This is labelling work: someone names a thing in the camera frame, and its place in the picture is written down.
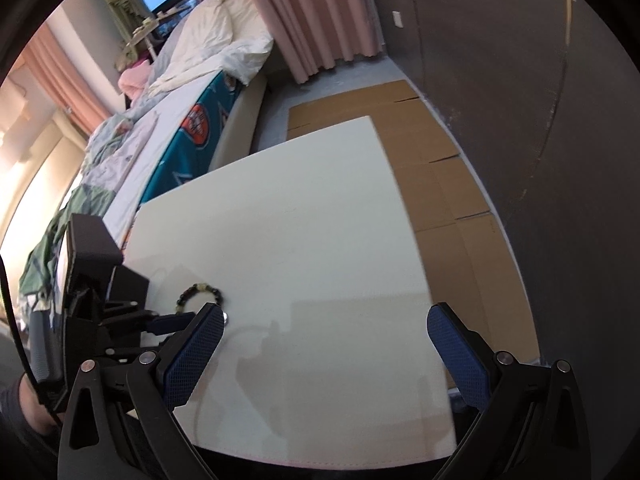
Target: bed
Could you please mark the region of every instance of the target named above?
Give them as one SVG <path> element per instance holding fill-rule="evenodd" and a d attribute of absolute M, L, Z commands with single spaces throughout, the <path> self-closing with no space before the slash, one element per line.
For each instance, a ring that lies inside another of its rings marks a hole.
<path fill-rule="evenodd" d="M 204 0 L 182 20 L 143 95 L 90 137 L 82 179 L 20 279 L 23 327 L 33 310 L 58 303 L 60 246 L 72 213 L 102 216 L 124 248 L 142 203 L 248 155 L 266 86 L 259 71 L 272 45 L 250 0 Z"/>

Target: green curtain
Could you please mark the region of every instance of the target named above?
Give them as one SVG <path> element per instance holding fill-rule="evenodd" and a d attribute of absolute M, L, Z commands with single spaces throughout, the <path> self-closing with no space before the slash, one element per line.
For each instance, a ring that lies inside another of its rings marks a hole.
<path fill-rule="evenodd" d="M 133 37 L 133 31 L 142 25 L 142 21 L 151 16 L 141 0 L 104 0 L 109 6 L 113 21 L 120 31 L 124 41 L 129 41 Z M 138 52 L 132 46 L 124 52 L 127 64 L 138 59 Z"/>

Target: table top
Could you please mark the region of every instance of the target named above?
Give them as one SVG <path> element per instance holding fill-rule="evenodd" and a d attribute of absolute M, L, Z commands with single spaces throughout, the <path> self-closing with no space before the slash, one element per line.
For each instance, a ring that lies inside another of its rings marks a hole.
<path fill-rule="evenodd" d="M 431 297 L 369 118 L 148 202 L 125 263 L 150 278 L 147 307 L 162 314 L 196 282 L 225 297 L 222 342 L 175 410 L 194 444 L 322 469 L 453 452 L 444 368 L 424 329 Z"/>

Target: silver round object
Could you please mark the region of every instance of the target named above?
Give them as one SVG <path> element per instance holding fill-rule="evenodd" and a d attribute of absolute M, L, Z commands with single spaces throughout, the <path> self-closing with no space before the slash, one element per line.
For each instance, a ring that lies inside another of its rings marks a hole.
<path fill-rule="evenodd" d="M 147 352 L 142 352 L 142 354 L 140 354 L 140 357 L 138 357 L 138 361 L 140 361 L 140 363 L 142 363 L 143 365 L 149 365 L 155 360 L 156 360 L 156 353 L 152 352 L 151 350 Z"/>
<path fill-rule="evenodd" d="M 509 352 L 498 352 L 496 357 L 501 365 L 513 364 L 513 356 Z"/>
<path fill-rule="evenodd" d="M 556 363 L 556 366 L 558 367 L 558 370 L 564 373 L 567 373 L 571 370 L 571 365 L 567 361 L 559 360 Z"/>
<path fill-rule="evenodd" d="M 80 369 L 83 372 L 90 372 L 95 367 L 95 361 L 93 359 L 87 359 L 84 363 L 80 365 Z"/>

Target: blue gripper pad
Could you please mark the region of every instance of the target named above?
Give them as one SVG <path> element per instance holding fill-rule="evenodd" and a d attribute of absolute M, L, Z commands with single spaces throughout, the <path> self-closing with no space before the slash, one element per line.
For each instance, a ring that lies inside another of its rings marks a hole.
<path fill-rule="evenodd" d="M 484 412 L 491 397 L 489 374 L 460 330 L 437 304 L 427 314 L 427 333 L 464 401 Z"/>
<path fill-rule="evenodd" d="M 162 400 L 169 410 L 187 403 L 224 331 L 222 309 L 215 305 L 164 372 Z"/>

